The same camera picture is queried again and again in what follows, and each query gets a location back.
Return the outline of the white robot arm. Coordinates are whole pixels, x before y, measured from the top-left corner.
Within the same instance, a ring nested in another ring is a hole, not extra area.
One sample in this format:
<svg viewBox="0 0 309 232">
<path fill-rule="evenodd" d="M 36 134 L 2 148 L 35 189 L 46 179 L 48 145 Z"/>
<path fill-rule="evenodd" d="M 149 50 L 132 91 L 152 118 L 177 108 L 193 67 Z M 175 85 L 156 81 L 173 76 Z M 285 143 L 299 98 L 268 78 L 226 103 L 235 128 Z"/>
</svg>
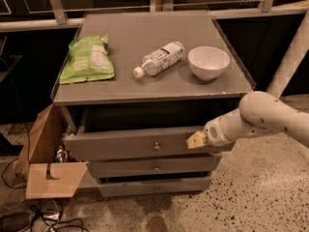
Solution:
<svg viewBox="0 0 309 232">
<path fill-rule="evenodd" d="M 298 26 L 267 90 L 244 95 L 237 109 L 208 121 L 187 138 L 187 147 L 221 147 L 241 138 L 264 136 L 273 131 L 283 132 L 309 147 L 309 114 L 279 100 L 308 49 L 309 11 Z"/>
</svg>

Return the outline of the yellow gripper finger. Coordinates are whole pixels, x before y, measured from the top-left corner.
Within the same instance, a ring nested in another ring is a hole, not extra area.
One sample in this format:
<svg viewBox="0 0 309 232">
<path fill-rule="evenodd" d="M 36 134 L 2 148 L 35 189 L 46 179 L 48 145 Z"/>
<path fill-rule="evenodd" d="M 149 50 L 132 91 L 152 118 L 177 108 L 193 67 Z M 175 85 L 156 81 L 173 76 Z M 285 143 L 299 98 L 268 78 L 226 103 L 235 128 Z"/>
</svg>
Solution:
<svg viewBox="0 0 309 232">
<path fill-rule="evenodd" d="M 186 145 L 188 149 L 196 149 L 208 146 L 209 143 L 207 136 L 202 131 L 196 131 L 186 139 Z"/>
</svg>

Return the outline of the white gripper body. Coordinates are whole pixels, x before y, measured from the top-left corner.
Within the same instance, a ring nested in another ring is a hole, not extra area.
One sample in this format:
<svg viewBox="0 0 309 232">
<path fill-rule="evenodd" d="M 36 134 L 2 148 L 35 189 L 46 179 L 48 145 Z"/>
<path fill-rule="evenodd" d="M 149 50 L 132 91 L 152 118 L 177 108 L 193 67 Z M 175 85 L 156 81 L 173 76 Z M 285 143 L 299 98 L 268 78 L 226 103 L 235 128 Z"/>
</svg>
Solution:
<svg viewBox="0 0 309 232">
<path fill-rule="evenodd" d="M 224 134 L 221 128 L 219 118 L 208 121 L 203 128 L 203 133 L 211 146 L 221 147 L 231 143 L 231 140 Z"/>
</svg>

